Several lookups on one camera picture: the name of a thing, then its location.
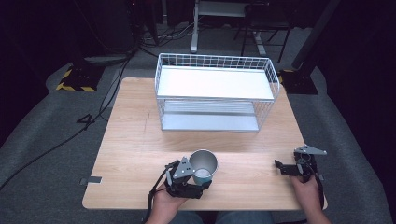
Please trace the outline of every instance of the hand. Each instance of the hand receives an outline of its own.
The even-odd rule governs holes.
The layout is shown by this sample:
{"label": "hand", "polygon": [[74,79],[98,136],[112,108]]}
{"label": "hand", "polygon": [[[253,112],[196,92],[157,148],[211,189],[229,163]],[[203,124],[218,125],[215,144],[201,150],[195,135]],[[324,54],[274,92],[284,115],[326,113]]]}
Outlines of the hand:
{"label": "hand", "polygon": [[146,223],[168,224],[175,217],[178,208],[187,200],[187,198],[172,197],[166,192],[165,184],[161,184],[155,193],[154,205]]}
{"label": "hand", "polygon": [[308,223],[331,223],[320,206],[318,183],[315,177],[311,175],[305,183],[302,183],[297,176],[290,176],[290,180]]}

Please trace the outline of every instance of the wire rack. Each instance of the wire rack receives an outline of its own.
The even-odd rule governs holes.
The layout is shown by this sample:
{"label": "wire rack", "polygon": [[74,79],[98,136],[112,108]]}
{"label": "wire rack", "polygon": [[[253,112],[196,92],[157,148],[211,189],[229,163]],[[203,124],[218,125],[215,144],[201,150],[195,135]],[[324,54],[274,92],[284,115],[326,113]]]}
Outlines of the wire rack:
{"label": "wire rack", "polygon": [[163,130],[257,132],[279,81],[268,58],[163,53],[155,91]]}

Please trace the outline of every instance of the clothing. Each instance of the clothing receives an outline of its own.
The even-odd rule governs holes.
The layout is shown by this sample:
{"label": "clothing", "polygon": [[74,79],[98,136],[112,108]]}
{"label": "clothing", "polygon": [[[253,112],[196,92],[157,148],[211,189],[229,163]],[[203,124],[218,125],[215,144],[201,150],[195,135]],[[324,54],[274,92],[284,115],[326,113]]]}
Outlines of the clothing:
{"label": "clothing", "polygon": [[[274,224],[271,212],[268,211],[227,211],[219,212],[216,224]],[[204,224],[201,217],[190,211],[177,212],[170,224]]]}

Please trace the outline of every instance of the table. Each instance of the table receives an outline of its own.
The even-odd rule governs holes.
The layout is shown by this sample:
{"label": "table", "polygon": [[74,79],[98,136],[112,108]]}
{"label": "table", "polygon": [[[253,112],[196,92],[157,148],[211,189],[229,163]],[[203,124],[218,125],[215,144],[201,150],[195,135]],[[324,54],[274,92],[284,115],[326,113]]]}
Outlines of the table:
{"label": "table", "polygon": [[[198,17],[199,16],[225,16],[225,17],[245,17],[245,5],[248,3],[235,2],[213,2],[195,0],[194,7],[194,28],[191,39],[191,53],[198,51]],[[254,32],[254,40],[261,56],[266,56],[265,48],[260,38],[260,32]]]}
{"label": "table", "polygon": [[196,149],[213,151],[219,169],[200,200],[183,210],[300,209],[274,160],[294,164],[304,144],[283,88],[258,133],[162,131],[152,78],[125,78],[106,127],[83,205],[90,209],[147,209],[148,194],[165,164]]}

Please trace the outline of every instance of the chair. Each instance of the chair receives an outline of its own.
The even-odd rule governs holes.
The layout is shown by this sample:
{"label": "chair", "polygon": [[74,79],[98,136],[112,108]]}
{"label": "chair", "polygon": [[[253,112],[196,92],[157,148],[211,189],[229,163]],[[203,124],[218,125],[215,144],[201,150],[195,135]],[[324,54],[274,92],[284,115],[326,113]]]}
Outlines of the chair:
{"label": "chair", "polygon": [[[267,44],[265,45],[282,46],[282,50],[280,51],[279,58],[277,60],[277,62],[280,63],[292,28],[281,4],[276,0],[252,1],[250,4],[245,6],[244,21],[242,26],[239,27],[234,39],[237,38],[242,27],[245,28],[245,32],[241,57],[244,55],[248,32],[253,32],[259,35],[260,32],[269,31],[274,33],[267,40]],[[272,40],[278,31],[287,31],[283,44],[269,44],[268,42]]]}

